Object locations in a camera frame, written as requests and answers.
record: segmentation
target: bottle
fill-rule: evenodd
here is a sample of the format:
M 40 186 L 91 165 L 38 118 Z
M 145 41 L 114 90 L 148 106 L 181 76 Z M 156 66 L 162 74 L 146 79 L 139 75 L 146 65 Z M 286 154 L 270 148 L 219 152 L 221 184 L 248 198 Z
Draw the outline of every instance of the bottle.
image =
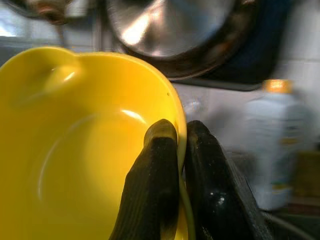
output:
M 246 104 L 246 147 L 256 159 L 249 182 L 259 208 L 270 211 L 290 200 L 291 176 L 303 132 L 304 109 L 290 80 L 265 82 L 265 95 Z

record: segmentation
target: white tile wall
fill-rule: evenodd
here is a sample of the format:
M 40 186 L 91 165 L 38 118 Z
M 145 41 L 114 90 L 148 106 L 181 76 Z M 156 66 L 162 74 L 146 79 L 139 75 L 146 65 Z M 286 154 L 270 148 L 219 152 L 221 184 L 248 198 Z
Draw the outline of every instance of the white tile wall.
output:
M 313 147 L 320 136 L 320 1 L 294 0 L 283 38 L 280 59 L 272 78 L 291 79 L 296 92 L 308 108 L 304 148 Z M 259 91 L 236 92 L 221 89 L 182 87 L 175 84 L 179 94 L 208 96 L 202 112 L 190 119 L 203 121 L 225 148 L 241 147 L 242 113 L 247 101 L 262 94 Z

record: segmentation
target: yellow plastic bowl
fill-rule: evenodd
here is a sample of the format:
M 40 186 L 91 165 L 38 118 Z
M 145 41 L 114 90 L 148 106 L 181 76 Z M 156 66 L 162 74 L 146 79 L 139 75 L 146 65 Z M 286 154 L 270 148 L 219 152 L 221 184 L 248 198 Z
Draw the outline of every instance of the yellow plastic bowl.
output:
M 108 239 L 126 174 L 160 119 L 176 128 L 183 166 L 178 95 L 131 56 L 22 52 L 0 68 L 0 113 L 1 240 Z M 187 238 L 184 221 L 176 240 Z

